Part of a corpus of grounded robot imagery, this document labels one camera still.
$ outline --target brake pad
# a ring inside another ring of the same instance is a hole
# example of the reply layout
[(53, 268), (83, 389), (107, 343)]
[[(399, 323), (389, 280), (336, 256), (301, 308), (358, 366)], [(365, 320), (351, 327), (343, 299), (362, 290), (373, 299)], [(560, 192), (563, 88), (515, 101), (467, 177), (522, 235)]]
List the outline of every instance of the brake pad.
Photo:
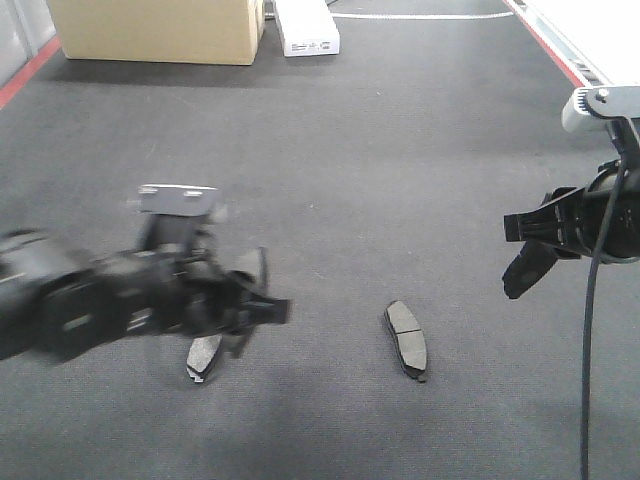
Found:
[(416, 317), (404, 303), (398, 300), (387, 307), (385, 318), (389, 324), (402, 369), (418, 382), (426, 382), (427, 345)]

